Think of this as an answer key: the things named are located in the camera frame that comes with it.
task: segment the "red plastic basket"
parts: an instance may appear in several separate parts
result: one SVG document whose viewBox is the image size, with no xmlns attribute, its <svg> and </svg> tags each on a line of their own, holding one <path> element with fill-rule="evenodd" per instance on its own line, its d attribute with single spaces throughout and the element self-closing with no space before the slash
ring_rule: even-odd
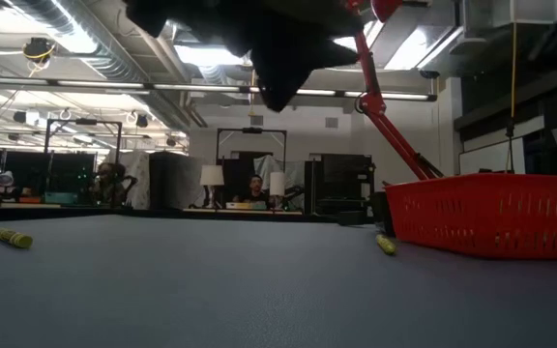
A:
<svg viewBox="0 0 557 348">
<path fill-rule="evenodd" d="M 487 258 L 557 259 L 557 177 L 474 174 L 386 191 L 402 241 Z"/>
</svg>

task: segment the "desk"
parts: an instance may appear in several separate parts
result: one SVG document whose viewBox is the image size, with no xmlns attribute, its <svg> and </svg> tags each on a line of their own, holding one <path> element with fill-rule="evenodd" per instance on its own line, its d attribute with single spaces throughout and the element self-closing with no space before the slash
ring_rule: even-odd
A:
<svg viewBox="0 0 557 348">
<path fill-rule="evenodd" d="M 557 262 L 209 217 L 0 221 L 0 347 L 557 347 Z"/>
<path fill-rule="evenodd" d="M 0 205 L 0 208 L 55 209 L 55 208 L 62 208 L 62 206 L 61 206 L 61 204 L 2 202 L 1 205 Z"/>
<path fill-rule="evenodd" d="M 302 212 L 285 212 L 285 211 L 268 211 L 268 210 L 253 210 L 253 209 L 184 209 L 184 212 L 189 213 L 229 213 L 229 214 L 255 214 L 255 215 L 278 215 L 278 216 L 300 216 Z"/>
</svg>

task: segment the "ceiling light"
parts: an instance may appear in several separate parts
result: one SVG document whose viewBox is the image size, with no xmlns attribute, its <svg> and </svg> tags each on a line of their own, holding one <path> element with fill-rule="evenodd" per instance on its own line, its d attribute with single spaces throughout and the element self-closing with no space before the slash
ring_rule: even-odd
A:
<svg viewBox="0 0 557 348">
<path fill-rule="evenodd" d="M 431 51 L 429 54 L 427 54 L 427 56 L 421 61 L 421 63 L 418 64 L 417 68 L 418 69 L 422 69 L 424 68 L 427 64 L 429 64 L 433 59 L 435 59 L 435 57 L 437 57 L 438 55 L 440 55 L 440 53 L 442 53 L 442 51 L 444 51 L 444 49 L 446 47 L 449 46 L 449 44 L 454 43 L 454 40 L 456 40 L 456 38 L 463 34 L 463 27 L 458 27 L 454 30 L 454 32 L 446 39 L 444 40 L 442 43 L 440 43 L 440 45 L 438 45 L 433 51 Z"/>
<path fill-rule="evenodd" d="M 16 77 L 0 77 L 0 83 L 4 84 L 21 84 L 21 85 L 47 85 L 45 79 L 38 78 L 16 78 Z"/>
<path fill-rule="evenodd" d="M 246 64 L 245 59 L 234 56 L 225 48 L 202 48 L 175 45 L 175 51 L 180 56 L 182 62 L 195 64 L 200 67 Z"/>
<path fill-rule="evenodd" d="M 194 92 L 240 92 L 240 87 L 237 86 L 214 86 L 214 85 L 171 85 L 171 84 L 157 84 L 154 85 L 157 89 L 172 89 L 178 91 L 194 91 Z"/>
<path fill-rule="evenodd" d="M 386 70 L 410 70 L 426 55 L 426 35 L 420 29 L 414 30 L 396 51 L 395 56 L 386 65 Z"/>
<path fill-rule="evenodd" d="M 77 87 L 143 88 L 142 83 L 129 83 L 129 82 L 59 81 L 59 84 L 62 86 L 77 86 Z"/>
<path fill-rule="evenodd" d="M 382 93 L 382 97 L 389 101 L 426 102 L 429 100 L 428 95 L 403 94 L 403 93 Z"/>
<path fill-rule="evenodd" d="M 366 33 L 366 45 L 371 47 L 373 46 L 373 43 L 375 43 L 375 40 L 377 39 L 377 37 L 379 36 L 379 33 L 382 32 L 382 28 L 384 27 L 384 23 L 382 23 L 379 20 L 375 20 L 373 26 L 370 28 L 370 30 Z"/>
<path fill-rule="evenodd" d="M 0 149 L 13 149 L 13 150 L 34 150 L 34 151 L 44 151 L 44 146 L 37 145 L 8 145 L 0 144 Z M 83 151 L 83 152 L 93 152 L 99 154 L 108 154 L 109 149 L 95 148 L 95 147 L 80 147 L 80 146 L 49 146 L 48 150 L 51 151 Z"/>
<path fill-rule="evenodd" d="M 308 89 L 300 89 L 297 92 L 299 95 L 301 96 L 317 96 L 317 97 L 331 97 L 333 96 L 336 92 L 335 91 L 329 91 L 329 90 L 308 90 Z"/>
<path fill-rule="evenodd" d="M 107 89 L 104 90 L 108 94 L 129 94 L 129 95 L 136 95 L 136 96 L 149 96 L 150 91 L 130 91 L 130 90 L 115 90 L 115 89 Z"/>
</svg>

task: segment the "ceiling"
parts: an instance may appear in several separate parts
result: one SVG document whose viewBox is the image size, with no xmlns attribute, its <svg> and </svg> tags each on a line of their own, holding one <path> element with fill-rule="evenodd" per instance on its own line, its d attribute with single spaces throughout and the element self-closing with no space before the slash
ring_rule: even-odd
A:
<svg viewBox="0 0 557 348">
<path fill-rule="evenodd" d="M 363 9 L 363 19 L 367 23 L 366 34 L 375 60 L 375 68 L 382 91 L 429 94 L 431 81 L 421 76 L 418 70 L 436 70 L 443 76 L 473 73 L 464 69 L 466 62 L 473 62 L 474 57 L 456 57 L 449 50 L 460 34 L 464 34 L 460 1 L 422 0 L 411 2 L 411 6 L 400 7 L 386 23 L 376 22 L 369 9 Z M 9 7 L 25 11 L 26 15 Z M 69 80 L 82 79 L 94 81 L 143 81 L 152 83 L 217 83 L 215 79 L 199 69 L 194 59 L 181 55 L 178 47 L 186 49 L 215 48 L 195 39 L 195 33 L 184 25 L 169 23 L 162 34 L 154 39 L 139 30 L 125 16 L 124 3 L 121 0 L 75 0 L 61 3 L 63 10 L 70 14 L 66 19 L 68 27 L 57 27 L 50 22 L 48 14 L 36 14 L 43 9 L 40 6 L 53 6 L 49 0 L 37 4 L 31 0 L 0 0 L 0 76 L 3 77 L 37 77 L 47 79 Z M 78 51 L 83 38 L 90 36 L 89 44 L 97 44 L 97 50 Z M 508 38 L 508 29 L 500 29 L 498 37 Z M 23 46 L 32 38 L 46 38 L 56 43 L 51 59 L 45 66 L 30 62 L 21 54 Z M 337 42 L 351 46 L 350 39 Z M 101 62 L 109 62 L 109 67 Z M 217 62 L 220 78 L 218 83 L 249 85 L 252 68 L 246 62 Z M 313 72 L 303 88 L 323 90 L 363 91 L 364 79 L 360 66 L 338 67 Z M 14 145 L 3 131 L 32 131 L 22 134 L 22 141 L 31 145 L 42 145 L 44 136 L 40 134 L 41 125 L 21 125 L 13 120 L 15 112 L 39 112 L 43 118 L 59 118 L 61 113 L 72 119 L 80 117 L 123 123 L 126 136 L 147 134 L 150 139 L 125 142 L 126 147 L 148 146 L 150 148 L 167 148 L 186 152 L 188 140 L 186 133 L 196 128 L 214 128 L 212 117 L 204 118 L 203 105 L 223 106 L 248 105 L 248 95 L 225 95 L 217 93 L 193 93 L 159 91 L 150 96 L 131 93 L 124 94 L 118 90 L 88 89 L 86 93 L 22 91 L 22 86 L 6 90 L 0 89 L 0 144 Z M 254 102 L 261 103 L 259 98 Z M 340 108 L 343 113 L 353 112 L 353 100 L 336 98 L 296 97 L 290 106 L 323 106 Z M 147 128 L 138 128 L 134 119 L 137 115 L 148 115 Z M 96 132 L 85 126 L 70 126 L 77 132 Z M 177 145 L 169 148 L 165 145 L 168 136 L 177 135 Z M 55 146 L 70 145 L 70 135 L 56 136 Z M 104 150 L 115 144 L 113 137 L 100 139 Z"/>
</svg>

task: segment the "person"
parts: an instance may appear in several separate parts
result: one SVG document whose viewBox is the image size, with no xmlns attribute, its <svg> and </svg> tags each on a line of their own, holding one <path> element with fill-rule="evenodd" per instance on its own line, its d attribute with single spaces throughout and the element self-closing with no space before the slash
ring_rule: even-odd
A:
<svg viewBox="0 0 557 348">
<path fill-rule="evenodd" d="M 111 200 L 115 198 L 115 206 L 121 206 L 128 195 L 128 191 L 136 184 L 136 178 L 132 176 L 125 176 L 126 167 L 121 163 L 108 163 L 103 162 L 98 166 L 97 181 L 90 188 L 95 202 L 99 204 L 110 204 Z M 122 182 L 124 180 L 131 180 L 127 188 L 124 188 Z"/>
<path fill-rule="evenodd" d="M 249 180 L 249 190 L 242 195 L 235 196 L 234 202 L 254 203 L 264 202 L 266 206 L 269 203 L 268 193 L 261 190 L 263 187 L 263 179 L 257 174 L 252 175 Z"/>
</svg>

